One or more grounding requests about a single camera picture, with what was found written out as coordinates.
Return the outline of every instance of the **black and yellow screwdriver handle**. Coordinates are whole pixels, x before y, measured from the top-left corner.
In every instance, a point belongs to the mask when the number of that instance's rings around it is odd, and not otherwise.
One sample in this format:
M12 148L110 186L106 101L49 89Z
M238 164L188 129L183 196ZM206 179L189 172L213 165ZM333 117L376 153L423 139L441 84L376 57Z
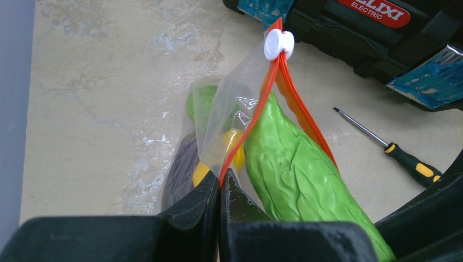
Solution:
M431 165L402 150L398 144L390 143L385 153L394 158L420 185L427 188L441 178L442 173Z

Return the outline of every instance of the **red label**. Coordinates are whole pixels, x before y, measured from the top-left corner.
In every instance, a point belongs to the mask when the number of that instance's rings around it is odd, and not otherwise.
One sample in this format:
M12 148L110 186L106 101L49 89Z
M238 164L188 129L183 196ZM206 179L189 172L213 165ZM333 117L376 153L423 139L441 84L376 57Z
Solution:
M392 28L410 22L410 13L385 0L337 0L341 4Z

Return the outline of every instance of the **toy vegetable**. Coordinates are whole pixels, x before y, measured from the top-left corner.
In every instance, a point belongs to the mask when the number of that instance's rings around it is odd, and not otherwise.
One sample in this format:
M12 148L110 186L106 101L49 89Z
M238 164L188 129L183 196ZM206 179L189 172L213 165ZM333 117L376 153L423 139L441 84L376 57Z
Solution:
M395 260L332 160L283 114L274 94L244 146L250 182L270 216L278 221L357 223L370 237L380 261Z

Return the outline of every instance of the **beige table surface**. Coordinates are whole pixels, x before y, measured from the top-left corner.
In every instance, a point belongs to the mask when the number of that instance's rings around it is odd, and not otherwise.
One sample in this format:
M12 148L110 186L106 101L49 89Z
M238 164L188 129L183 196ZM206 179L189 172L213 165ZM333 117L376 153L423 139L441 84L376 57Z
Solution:
M220 0L37 0L21 221L159 212L188 84L230 72L262 38ZM461 111L422 111L304 43L289 64L373 221L422 188L333 106L441 170L463 147Z

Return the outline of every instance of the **black toolbox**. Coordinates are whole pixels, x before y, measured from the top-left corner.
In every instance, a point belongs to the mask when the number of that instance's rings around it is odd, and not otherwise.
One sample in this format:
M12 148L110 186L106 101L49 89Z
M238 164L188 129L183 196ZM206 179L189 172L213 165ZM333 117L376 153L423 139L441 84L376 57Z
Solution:
M223 0L227 7L252 13L264 23L274 18L272 5L277 8L277 2L284 1ZM242 8L247 2L259 3L253 3L253 9L260 9L261 17ZM420 66L447 45L463 46L461 0L295 0L281 16L296 41L312 44L345 61L356 74L383 84ZM463 108L463 82L459 83L451 92L459 99L432 109Z

